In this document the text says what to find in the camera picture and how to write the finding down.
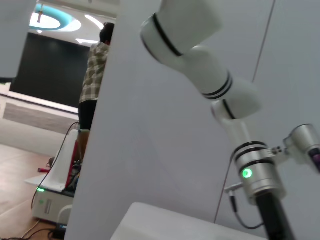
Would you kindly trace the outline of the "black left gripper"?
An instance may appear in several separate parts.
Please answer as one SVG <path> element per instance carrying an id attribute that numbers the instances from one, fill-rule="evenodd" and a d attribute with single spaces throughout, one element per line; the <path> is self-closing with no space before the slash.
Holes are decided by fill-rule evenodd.
<path id="1" fill-rule="evenodd" d="M 281 200 L 272 192 L 265 191 L 255 197 L 264 228 L 269 240 L 295 240 Z"/>

